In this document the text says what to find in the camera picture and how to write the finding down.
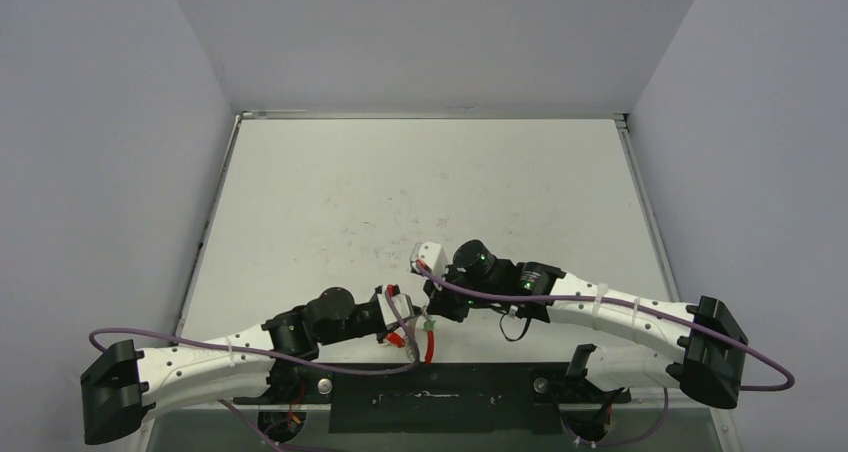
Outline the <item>silver keyring with red grip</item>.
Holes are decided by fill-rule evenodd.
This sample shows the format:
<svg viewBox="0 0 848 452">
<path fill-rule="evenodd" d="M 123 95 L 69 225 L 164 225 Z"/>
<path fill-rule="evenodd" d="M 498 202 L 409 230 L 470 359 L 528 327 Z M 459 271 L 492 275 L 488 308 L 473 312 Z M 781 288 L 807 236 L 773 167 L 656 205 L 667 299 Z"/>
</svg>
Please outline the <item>silver keyring with red grip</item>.
<svg viewBox="0 0 848 452">
<path fill-rule="evenodd" d="M 423 315 L 429 314 L 427 312 L 422 312 L 422 315 L 417 318 L 410 328 L 408 328 L 405 324 L 402 326 L 402 329 L 397 329 L 388 337 L 389 342 L 386 344 L 398 349 L 403 349 L 407 356 L 413 361 L 429 365 L 434 360 L 436 337 L 435 329 L 430 333 L 425 333 L 423 331 Z"/>
</svg>

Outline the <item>green tag key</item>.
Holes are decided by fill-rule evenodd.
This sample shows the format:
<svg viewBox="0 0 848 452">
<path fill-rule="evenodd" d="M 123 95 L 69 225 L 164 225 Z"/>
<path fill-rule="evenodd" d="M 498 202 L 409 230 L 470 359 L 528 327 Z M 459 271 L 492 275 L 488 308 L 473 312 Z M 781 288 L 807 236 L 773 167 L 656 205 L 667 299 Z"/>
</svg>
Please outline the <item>green tag key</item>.
<svg viewBox="0 0 848 452">
<path fill-rule="evenodd" d="M 433 332 L 435 329 L 435 319 L 430 317 L 429 315 L 422 316 L 422 329 L 425 333 Z"/>
</svg>

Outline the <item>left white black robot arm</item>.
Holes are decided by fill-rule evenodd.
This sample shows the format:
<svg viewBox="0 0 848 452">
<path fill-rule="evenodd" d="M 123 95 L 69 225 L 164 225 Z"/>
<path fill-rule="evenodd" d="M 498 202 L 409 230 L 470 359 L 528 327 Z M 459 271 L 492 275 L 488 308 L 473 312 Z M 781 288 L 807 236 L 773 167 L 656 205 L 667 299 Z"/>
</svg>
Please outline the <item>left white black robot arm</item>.
<svg viewBox="0 0 848 452">
<path fill-rule="evenodd" d="M 101 445 L 127 437 L 161 414 L 232 398 L 290 400 L 299 377 L 286 366 L 314 367 L 320 349 L 369 335 L 408 329 L 421 307 L 397 290 L 377 288 L 358 303 L 334 287 L 263 323 L 208 341 L 168 337 L 167 346 L 137 346 L 141 330 L 122 328 L 124 340 L 90 342 L 97 359 L 80 377 L 84 442 Z"/>
</svg>

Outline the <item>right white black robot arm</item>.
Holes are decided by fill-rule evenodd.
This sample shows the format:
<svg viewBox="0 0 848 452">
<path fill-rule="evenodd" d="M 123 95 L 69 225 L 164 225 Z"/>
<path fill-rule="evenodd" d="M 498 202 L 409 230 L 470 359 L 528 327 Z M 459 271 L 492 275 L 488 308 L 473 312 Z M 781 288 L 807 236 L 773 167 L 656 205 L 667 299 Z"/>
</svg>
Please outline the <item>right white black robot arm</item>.
<svg viewBox="0 0 848 452">
<path fill-rule="evenodd" d="M 695 304 L 644 299 L 548 264 L 500 259 L 477 239 L 453 257 L 439 244 L 420 243 L 410 268 L 426 280 L 432 315 L 460 323 L 471 310 L 486 309 L 623 340 L 621 346 L 576 347 L 565 386 L 577 400 L 601 391 L 667 388 L 713 408 L 738 405 L 748 338 L 716 298 Z"/>
</svg>

